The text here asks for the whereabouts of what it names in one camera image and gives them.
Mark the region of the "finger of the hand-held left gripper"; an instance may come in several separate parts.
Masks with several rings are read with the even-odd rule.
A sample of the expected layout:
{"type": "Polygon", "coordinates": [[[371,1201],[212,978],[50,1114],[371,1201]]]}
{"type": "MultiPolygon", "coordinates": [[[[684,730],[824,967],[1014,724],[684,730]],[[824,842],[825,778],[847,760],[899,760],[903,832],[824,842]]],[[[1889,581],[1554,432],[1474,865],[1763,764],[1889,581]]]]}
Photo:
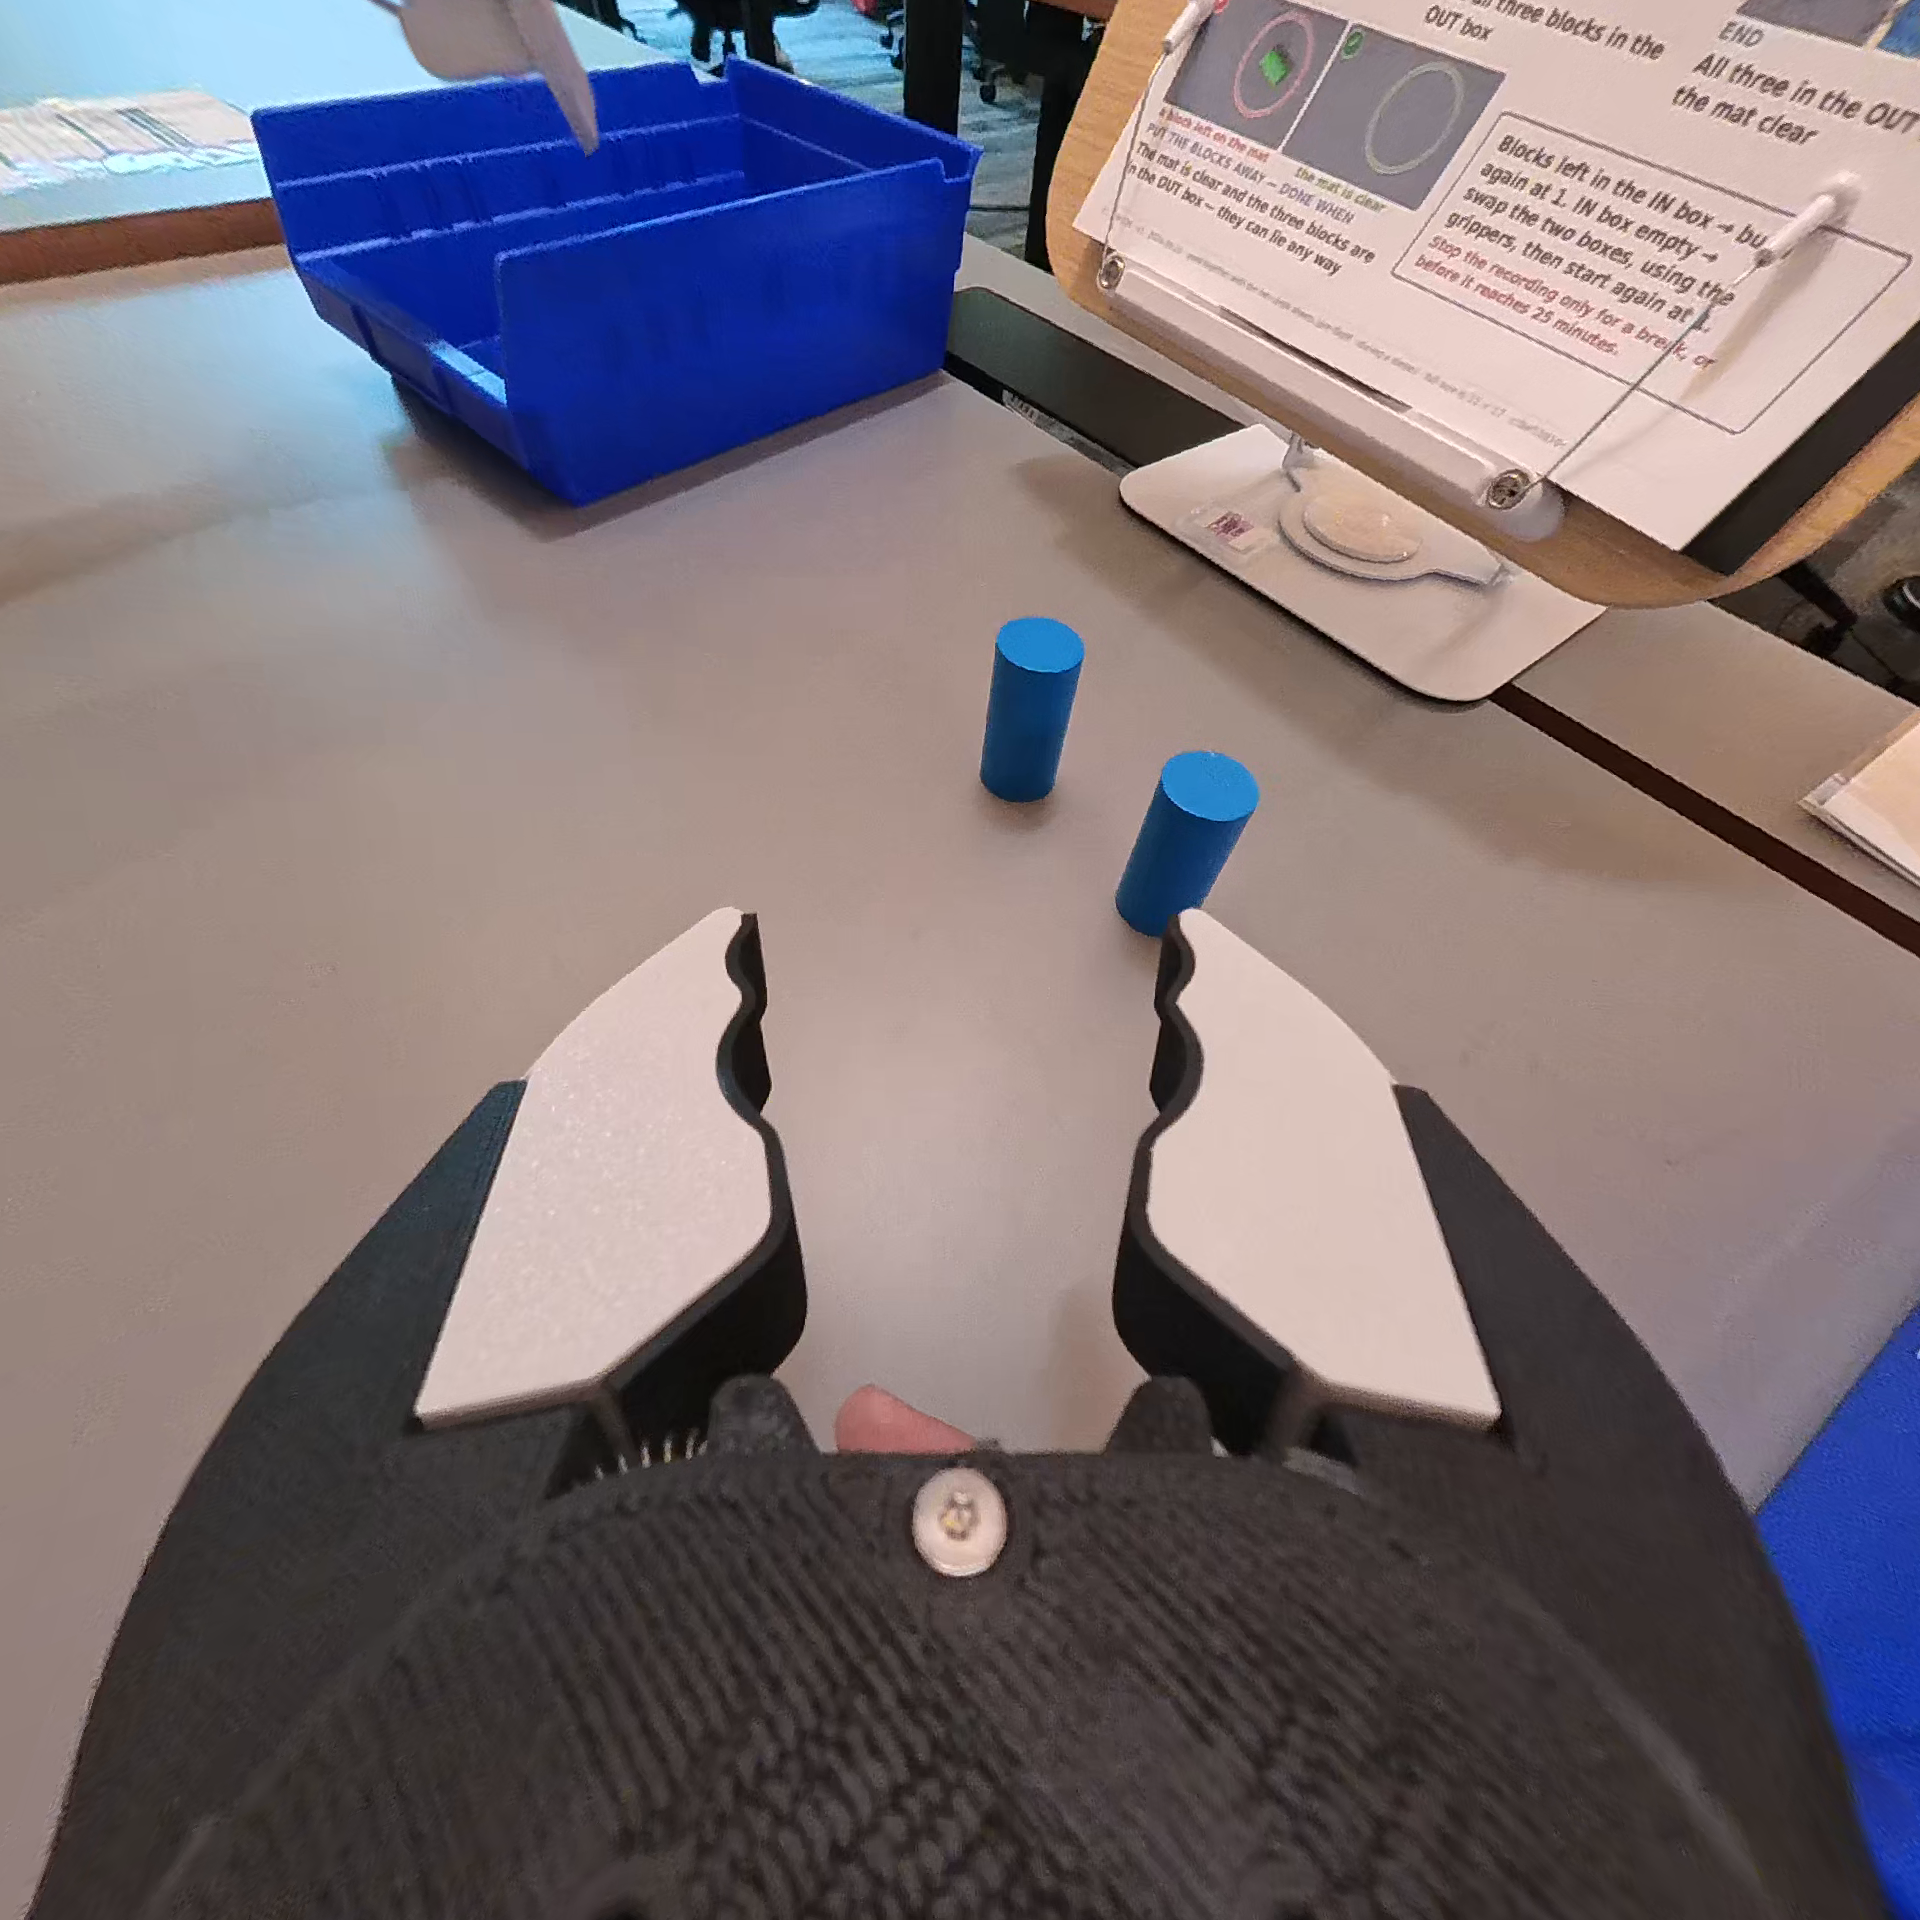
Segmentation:
{"type": "Polygon", "coordinates": [[[594,86],[553,1],[503,1],[525,68],[537,74],[583,152],[602,144],[594,86]]]}
{"type": "Polygon", "coordinates": [[[519,30],[505,1],[376,1],[435,80],[519,75],[519,30]]]}

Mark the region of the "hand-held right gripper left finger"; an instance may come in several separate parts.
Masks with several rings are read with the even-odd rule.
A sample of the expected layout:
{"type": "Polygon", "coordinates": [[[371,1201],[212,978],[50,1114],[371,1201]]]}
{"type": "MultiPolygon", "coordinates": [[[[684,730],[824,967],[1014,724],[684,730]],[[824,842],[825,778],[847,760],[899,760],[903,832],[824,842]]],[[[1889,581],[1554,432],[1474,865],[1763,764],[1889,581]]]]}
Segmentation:
{"type": "Polygon", "coordinates": [[[586,1412],[624,1454],[708,1428],[805,1322],[756,916],[724,906],[541,1050],[491,1164],[413,1417],[586,1412]]]}

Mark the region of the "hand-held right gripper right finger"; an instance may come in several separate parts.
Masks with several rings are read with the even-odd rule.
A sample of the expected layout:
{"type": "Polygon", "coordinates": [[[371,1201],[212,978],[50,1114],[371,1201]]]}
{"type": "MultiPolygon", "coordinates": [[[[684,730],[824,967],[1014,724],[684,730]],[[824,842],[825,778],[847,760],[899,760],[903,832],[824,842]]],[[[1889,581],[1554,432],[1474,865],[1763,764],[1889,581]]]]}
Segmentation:
{"type": "Polygon", "coordinates": [[[1201,1401],[1212,1450],[1284,1454],[1341,1414],[1496,1435],[1402,1085],[1305,984],[1201,907],[1164,927],[1153,1116],[1134,1148],[1116,1334],[1201,1401]]]}

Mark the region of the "blue plastic bin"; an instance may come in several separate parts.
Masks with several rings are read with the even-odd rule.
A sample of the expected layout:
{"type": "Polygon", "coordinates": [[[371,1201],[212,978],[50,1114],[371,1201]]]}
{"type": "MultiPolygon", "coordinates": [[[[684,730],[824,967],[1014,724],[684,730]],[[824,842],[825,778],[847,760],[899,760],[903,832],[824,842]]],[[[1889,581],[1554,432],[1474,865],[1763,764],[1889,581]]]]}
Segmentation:
{"type": "Polygon", "coordinates": [[[1758,1511],[1892,1916],[1917,1913],[1917,1311],[1758,1511]]]}
{"type": "Polygon", "coordinates": [[[317,317],[581,507],[936,372],[978,146],[732,60],[261,107],[317,317]]]}

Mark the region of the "blue wooden cylinder block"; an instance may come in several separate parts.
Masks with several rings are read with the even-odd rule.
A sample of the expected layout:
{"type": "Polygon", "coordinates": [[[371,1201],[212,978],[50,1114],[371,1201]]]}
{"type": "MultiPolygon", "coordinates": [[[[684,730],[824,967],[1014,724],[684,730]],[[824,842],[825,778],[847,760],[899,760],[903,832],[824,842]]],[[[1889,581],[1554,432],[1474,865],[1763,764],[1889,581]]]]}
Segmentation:
{"type": "Polygon", "coordinates": [[[1116,883],[1116,914],[1142,938],[1200,907],[1259,803],[1259,783],[1236,756],[1186,750],[1164,760],[1116,883]]]}
{"type": "Polygon", "coordinates": [[[993,638],[978,780],[1001,803],[1037,803],[1058,767],[1086,662],[1079,631],[1050,615],[1018,615],[993,638]]]}

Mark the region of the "black office chair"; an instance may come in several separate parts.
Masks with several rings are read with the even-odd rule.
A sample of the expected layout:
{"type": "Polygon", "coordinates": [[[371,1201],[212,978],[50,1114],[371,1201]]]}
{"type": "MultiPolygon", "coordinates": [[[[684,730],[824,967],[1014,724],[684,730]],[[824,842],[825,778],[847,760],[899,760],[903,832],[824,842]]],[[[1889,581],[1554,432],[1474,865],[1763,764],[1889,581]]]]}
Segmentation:
{"type": "Polygon", "coordinates": [[[687,58],[709,74],[743,56],[756,64],[791,74],[794,61],[777,37],[781,20],[807,20],[820,1],[674,1],[674,17],[689,27],[687,58]]]}

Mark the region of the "laminated paper sheet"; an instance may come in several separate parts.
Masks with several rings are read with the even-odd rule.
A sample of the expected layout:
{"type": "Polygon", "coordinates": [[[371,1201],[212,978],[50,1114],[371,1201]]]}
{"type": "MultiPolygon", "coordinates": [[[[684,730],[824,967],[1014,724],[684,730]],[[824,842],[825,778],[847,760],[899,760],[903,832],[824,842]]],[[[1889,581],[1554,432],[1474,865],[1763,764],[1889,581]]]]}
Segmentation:
{"type": "Polygon", "coordinates": [[[44,98],[1,107],[1,193],[171,175],[258,157],[251,117],[201,89],[44,98]]]}

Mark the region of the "black pole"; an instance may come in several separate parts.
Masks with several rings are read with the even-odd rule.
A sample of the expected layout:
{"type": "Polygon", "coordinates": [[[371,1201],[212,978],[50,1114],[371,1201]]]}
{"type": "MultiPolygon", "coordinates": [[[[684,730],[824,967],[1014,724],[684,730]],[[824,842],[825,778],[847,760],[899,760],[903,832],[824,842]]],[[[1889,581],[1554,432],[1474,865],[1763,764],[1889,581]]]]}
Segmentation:
{"type": "Polygon", "coordinates": [[[1114,1],[1023,3],[1023,45],[1029,70],[1039,80],[1039,110],[1022,259],[1046,276],[1051,273],[1046,207],[1054,167],[1114,6],[1114,1]]]}

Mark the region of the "wooden board document stand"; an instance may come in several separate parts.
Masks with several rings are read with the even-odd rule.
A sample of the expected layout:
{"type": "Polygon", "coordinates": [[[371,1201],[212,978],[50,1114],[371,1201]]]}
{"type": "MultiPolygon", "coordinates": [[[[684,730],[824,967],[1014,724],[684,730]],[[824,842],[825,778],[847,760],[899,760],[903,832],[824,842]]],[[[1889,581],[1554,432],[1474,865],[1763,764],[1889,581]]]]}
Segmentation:
{"type": "Polygon", "coordinates": [[[1732,572],[1698,563],[1252,332],[1075,226],[1150,60],[1200,3],[1116,3],[1051,178],[1062,287],[1259,421],[1146,455],[1121,502],[1400,685],[1474,704],[1604,609],[1711,602],[1806,560],[1915,464],[1915,395],[1732,572]]]}

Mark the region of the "stack of paper sheets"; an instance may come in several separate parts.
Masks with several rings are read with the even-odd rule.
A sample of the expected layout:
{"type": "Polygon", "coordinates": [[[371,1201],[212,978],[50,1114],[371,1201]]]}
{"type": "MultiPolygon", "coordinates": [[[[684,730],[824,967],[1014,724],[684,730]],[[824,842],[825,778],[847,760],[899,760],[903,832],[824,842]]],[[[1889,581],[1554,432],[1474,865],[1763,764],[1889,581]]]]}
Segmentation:
{"type": "Polygon", "coordinates": [[[1917,886],[1917,714],[1815,783],[1799,810],[1917,886]]]}

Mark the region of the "printed instruction sheet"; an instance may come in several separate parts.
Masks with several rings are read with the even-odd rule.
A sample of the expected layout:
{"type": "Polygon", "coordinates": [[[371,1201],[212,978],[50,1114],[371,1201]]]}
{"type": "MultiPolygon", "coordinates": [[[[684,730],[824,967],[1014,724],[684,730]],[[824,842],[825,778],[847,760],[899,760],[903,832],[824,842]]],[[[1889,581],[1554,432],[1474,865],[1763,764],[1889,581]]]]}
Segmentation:
{"type": "Polygon", "coordinates": [[[1915,395],[1915,3],[1200,3],[1074,216],[1732,572],[1915,395]]]}

